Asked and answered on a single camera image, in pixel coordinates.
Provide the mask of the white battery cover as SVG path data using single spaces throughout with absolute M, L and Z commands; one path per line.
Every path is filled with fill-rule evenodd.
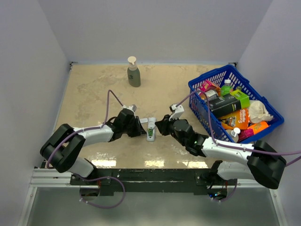
M 141 118 L 140 123 L 141 124 L 148 123 L 148 118 Z

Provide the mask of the white remote control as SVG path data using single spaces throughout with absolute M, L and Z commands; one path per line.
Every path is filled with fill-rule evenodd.
M 156 118 L 154 118 L 154 117 L 148 118 L 147 135 L 146 135 L 146 140 L 148 142 L 155 141 L 155 135 L 156 135 L 155 122 L 156 122 Z

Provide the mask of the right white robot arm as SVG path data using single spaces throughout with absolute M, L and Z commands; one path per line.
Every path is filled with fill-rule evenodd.
M 268 143 L 237 144 L 199 134 L 186 119 L 171 119 L 169 115 L 155 123 L 163 136 L 171 135 L 194 156 L 220 160 L 210 172 L 210 181 L 220 185 L 225 180 L 250 179 L 269 189 L 278 189 L 286 160 Z

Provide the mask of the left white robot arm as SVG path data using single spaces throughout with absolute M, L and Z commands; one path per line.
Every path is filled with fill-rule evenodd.
M 113 142 L 122 137 L 139 137 L 147 134 L 133 110 L 122 109 L 118 116 L 93 127 L 73 128 L 62 124 L 40 149 L 40 155 L 59 173 L 71 172 L 80 176 L 87 185 L 97 181 L 96 167 L 79 157 L 88 145 Z

